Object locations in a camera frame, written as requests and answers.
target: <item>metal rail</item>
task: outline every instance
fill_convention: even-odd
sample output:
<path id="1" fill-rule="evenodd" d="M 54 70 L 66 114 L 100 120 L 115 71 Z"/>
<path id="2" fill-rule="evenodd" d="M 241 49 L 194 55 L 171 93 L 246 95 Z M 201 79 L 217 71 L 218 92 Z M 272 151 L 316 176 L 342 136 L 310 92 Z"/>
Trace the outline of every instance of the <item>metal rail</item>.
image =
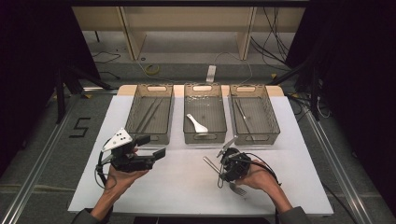
<path id="1" fill-rule="evenodd" d="M 310 112 L 307 113 L 307 117 L 358 223 L 373 223 L 359 193 L 356 191 L 347 175 L 347 172 L 338 159 L 338 156 L 335 153 L 332 144 L 330 143 L 320 122 L 316 121 Z"/>
<path id="2" fill-rule="evenodd" d="M 27 204 L 27 201 L 29 200 L 30 195 L 32 194 L 35 188 L 35 184 L 37 183 L 38 179 L 43 173 L 44 168 L 46 167 L 48 160 L 50 159 L 52 151 L 56 148 L 59 138 L 64 131 L 65 124 L 69 120 L 71 111 L 73 110 L 78 100 L 79 100 L 79 95 L 73 95 L 70 98 L 70 102 L 68 104 L 68 107 L 66 108 L 64 119 L 59 124 L 55 125 L 55 128 L 52 131 L 49 140 L 44 146 L 40 156 L 35 162 L 32 171 L 27 176 L 25 182 L 21 186 L 20 191 L 18 192 L 17 196 L 14 198 L 5 216 L 3 217 L 2 224 L 17 223 L 23 211 L 24 206 Z"/>

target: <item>sleeve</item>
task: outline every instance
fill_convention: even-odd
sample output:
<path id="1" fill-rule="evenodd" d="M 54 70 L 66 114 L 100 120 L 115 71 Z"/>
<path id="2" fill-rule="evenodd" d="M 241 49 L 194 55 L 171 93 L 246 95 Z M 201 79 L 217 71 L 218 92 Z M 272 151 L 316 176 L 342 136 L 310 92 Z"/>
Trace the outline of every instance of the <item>sleeve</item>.
<path id="1" fill-rule="evenodd" d="M 111 214 L 113 213 L 113 206 L 111 206 L 110 210 L 106 214 L 105 218 L 102 221 L 91 216 L 91 208 L 85 208 L 81 210 L 73 219 L 72 224 L 106 224 L 110 221 Z"/>
<path id="2" fill-rule="evenodd" d="M 88 209 L 80 211 L 72 221 L 72 224 L 98 224 L 99 220 L 91 216 Z"/>
<path id="3" fill-rule="evenodd" d="M 302 207 L 295 207 L 279 215 L 279 219 L 284 224 L 310 224 L 311 220 L 306 216 Z"/>

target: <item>gray carpet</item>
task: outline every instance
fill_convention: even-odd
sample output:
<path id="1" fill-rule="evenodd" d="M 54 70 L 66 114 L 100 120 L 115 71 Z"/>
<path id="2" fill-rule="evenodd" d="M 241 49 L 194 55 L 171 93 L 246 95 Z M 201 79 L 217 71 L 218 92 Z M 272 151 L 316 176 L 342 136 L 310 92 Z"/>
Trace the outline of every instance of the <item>gray carpet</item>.
<path id="1" fill-rule="evenodd" d="M 160 64 L 161 72 L 155 77 L 172 80 L 205 81 L 207 64 Z M 267 83 L 271 80 L 271 74 L 276 70 L 264 65 L 252 65 L 255 76 L 248 83 Z M 101 72 L 111 72 L 121 79 L 102 73 L 103 81 L 115 87 L 125 84 L 137 83 L 163 83 L 163 80 L 148 78 L 143 75 L 137 64 L 98 64 Z M 249 77 L 247 66 L 219 65 L 215 81 L 222 84 L 239 83 Z M 284 92 L 293 92 L 295 77 L 282 83 Z M 81 81 L 85 86 L 92 86 L 88 81 Z M 96 139 L 106 110 L 111 101 L 111 94 L 93 94 L 91 98 L 81 98 L 75 106 L 70 120 L 53 151 L 48 164 L 40 179 L 39 185 L 58 188 L 56 191 L 48 189 L 35 189 L 26 204 L 18 223 L 70 223 L 74 214 L 67 212 L 67 207 L 73 197 L 73 190 L 77 187 L 87 159 L 90 156 L 92 146 Z M 290 102 L 295 112 L 299 106 Z M 18 192 L 18 186 L 6 188 L 7 184 L 20 185 L 29 174 L 35 164 L 36 158 L 46 144 L 51 131 L 55 126 L 57 107 L 54 100 L 49 101 L 48 108 L 37 123 L 35 130 L 27 141 L 27 147 L 18 153 L 11 165 L 0 179 L 0 214 L 4 214 L 12 202 L 12 198 Z M 80 126 L 88 127 L 85 137 L 70 138 L 70 135 L 81 134 L 82 130 L 74 130 L 78 118 L 91 118 L 82 120 Z M 319 178 L 324 182 L 340 200 L 346 205 L 347 200 L 339 187 L 329 163 L 320 147 L 318 139 L 303 114 L 296 115 L 304 140 L 308 147 L 312 161 L 317 168 Z M 346 172 L 352 180 L 355 188 L 367 206 L 374 223 L 396 223 L 395 217 L 388 210 L 384 201 L 377 193 L 375 186 L 364 173 L 359 160 L 351 156 L 350 147 L 341 129 L 333 117 L 321 119 L 321 125 L 330 138 L 338 157 L 346 168 Z M 352 223 L 347 212 L 339 202 L 328 192 L 329 200 L 334 208 L 331 217 L 313 217 L 314 223 Z M 132 217 L 112 218 L 112 223 L 132 223 Z"/>

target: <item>human hand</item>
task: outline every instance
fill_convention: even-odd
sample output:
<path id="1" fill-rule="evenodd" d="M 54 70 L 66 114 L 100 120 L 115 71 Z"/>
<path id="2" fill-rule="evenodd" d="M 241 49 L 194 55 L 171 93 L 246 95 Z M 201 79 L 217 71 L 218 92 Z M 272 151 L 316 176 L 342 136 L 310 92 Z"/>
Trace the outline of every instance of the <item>human hand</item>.
<path id="1" fill-rule="evenodd" d="M 96 206 L 92 209 L 91 215 L 101 221 L 109 212 L 113 204 L 129 187 L 131 187 L 136 179 L 148 172 L 149 171 L 146 170 L 125 173 L 117 171 L 112 165 L 110 165 L 105 190 L 96 203 Z"/>
<path id="2" fill-rule="evenodd" d="M 265 163 L 262 161 L 254 161 L 265 166 Z M 284 213 L 292 208 L 285 192 L 277 184 L 274 177 L 258 165 L 250 164 L 247 175 L 235 180 L 235 184 L 247 185 L 253 189 L 262 189 L 270 196 L 279 213 Z"/>
<path id="3" fill-rule="evenodd" d="M 262 161 L 254 160 L 254 162 L 263 166 L 266 165 Z M 279 187 L 274 177 L 268 171 L 255 164 L 250 164 L 250 169 L 247 175 L 235 180 L 235 184 L 247 185 L 253 189 L 262 189 L 267 193 L 271 189 Z"/>
<path id="4" fill-rule="evenodd" d="M 125 173 L 117 171 L 112 165 L 110 165 L 104 194 L 111 194 L 118 199 L 129 187 L 131 187 L 137 178 L 148 172 L 149 170 Z"/>

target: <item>cable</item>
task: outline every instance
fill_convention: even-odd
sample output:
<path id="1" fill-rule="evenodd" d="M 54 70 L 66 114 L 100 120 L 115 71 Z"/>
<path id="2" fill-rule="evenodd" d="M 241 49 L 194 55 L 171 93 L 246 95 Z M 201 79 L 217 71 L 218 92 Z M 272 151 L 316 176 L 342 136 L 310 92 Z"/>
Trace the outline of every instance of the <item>cable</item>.
<path id="1" fill-rule="evenodd" d="M 332 111 L 329 110 L 329 114 L 323 115 L 323 113 L 320 111 L 320 108 L 319 108 L 319 102 L 320 102 L 320 97 L 318 97 L 318 103 L 317 103 L 317 107 L 318 107 L 318 112 L 319 112 L 319 114 L 320 114 L 323 118 L 325 118 L 325 119 L 329 118 L 330 115 L 332 114 Z"/>
<path id="2" fill-rule="evenodd" d="M 111 72 L 99 72 L 99 73 L 107 73 L 107 74 L 110 74 L 111 76 L 115 77 L 115 78 L 118 79 L 118 80 L 121 79 L 121 77 L 118 77 L 118 76 L 112 74 Z"/>
<path id="3" fill-rule="evenodd" d="M 299 119 L 297 119 L 297 123 L 300 122 L 300 120 L 301 120 L 309 111 L 311 111 L 311 110 L 307 109 L 307 110 L 305 111 L 305 113 L 304 113 Z"/>
<path id="4" fill-rule="evenodd" d="M 352 219 L 353 223 L 358 224 L 358 221 L 356 220 L 356 218 L 354 218 L 354 216 L 349 212 L 349 210 L 347 209 L 347 207 L 343 204 L 343 202 L 341 202 L 341 200 L 332 192 L 332 190 L 327 187 L 327 185 L 325 185 L 322 181 L 320 181 L 320 183 L 322 184 L 323 188 L 325 188 L 326 190 L 328 190 L 330 192 L 330 194 L 335 198 L 335 200 L 337 200 L 337 202 L 340 203 L 340 205 L 346 210 L 347 214 L 349 215 L 349 217 Z"/>
<path id="5" fill-rule="evenodd" d="M 271 59 L 275 59 L 275 60 L 277 60 L 277 61 L 279 61 L 280 63 L 283 63 L 283 64 L 285 64 L 285 62 L 284 61 L 282 61 L 281 59 L 279 59 L 278 57 L 276 57 L 273 53 L 271 53 L 270 51 L 268 51 L 267 49 L 265 49 L 265 43 L 264 43 L 264 45 L 263 46 L 260 46 L 259 45 L 259 43 L 257 43 L 257 41 L 253 38 L 253 37 L 251 37 L 251 40 L 253 40 L 253 43 L 255 43 L 256 45 L 257 45 L 257 47 L 258 48 L 260 48 L 262 51 L 259 51 L 253 44 L 253 48 L 255 49 L 255 50 L 257 50 L 258 52 L 260 52 L 261 54 L 262 54 L 262 56 L 265 56 L 265 57 L 267 57 L 267 58 L 271 58 Z"/>
<path id="6" fill-rule="evenodd" d="M 248 69 L 249 69 L 249 71 L 250 71 L 250 77 L 248 77 L 247 79 L 245 79 L 244 81 L 242 81 L 242 82 L 239 83 L 238 85 L 244 84 L 245 82 L 249 81 L 249 80 L 253 77 L 253 72 L 251 71 L 250 64 L 249 64 L 247 61 L 241 60 L 241 59 L 239 59 L 238 57 L 232 55 L 230 52 L 222 52 L 222 53 L 218 54 L 218 55 L 216 56 L 214 62 L 213 62 L 213 65 L 216 66 L 216 60 L 218 59 L 218 57 L 219 57 L 221 54 L 229 54 L 229 55 L 233 56 L 236 60 L 241 61 L 241 62 L 244 62 L 244 63 L 247 64 Z"/>
<path id="7" fill-rule="evenodd" d="M 113 59 L 110 59 L 110 60 L 108 60 L 108 61 L 105 61 L 105 62 L 95 62 L 95 63 L 109 63 L 109 62 L 112 62 L 112 61 L 118 59 L 119 57 L 121 57 L 120 54 L 110 53 L 110 52 L 106 52 L 106 51 L 100 51 L 99 53 L 92 55 L 92 57 L 94 58 L 94 57 L 96 57 L 96 56 L 98 56 L 99 54 L 102 54 L 102 53 L 106 53 L 106 54 L 110 54 L 110 55 L 115 55 L 116 57 L 113 58 Z"/>
<path id="8" fill-rule="evenodd" d="M 145 76 L 148 77 L 148 78 L 164 80 L 164 81 L 169 81 L 169 82 L 174 82 L 174 83 L 178 83 L 178 82 L 181 82 L 181 83 L 193 83 L 192 81 L 189 81 L 189 80 L 172 80 L 172 79 L 161 78 L 161 77 L 153 77 L 152 74 L 148 74 L 146 72 L 146 70 L 149 69 L 149 65 L 146 66 L 147 69 L 145 69 L 139 61 L 136 61 L 136 63 L 139 65 L 139 67 L 142 69 L 142 71 L 145 74 Z"/>

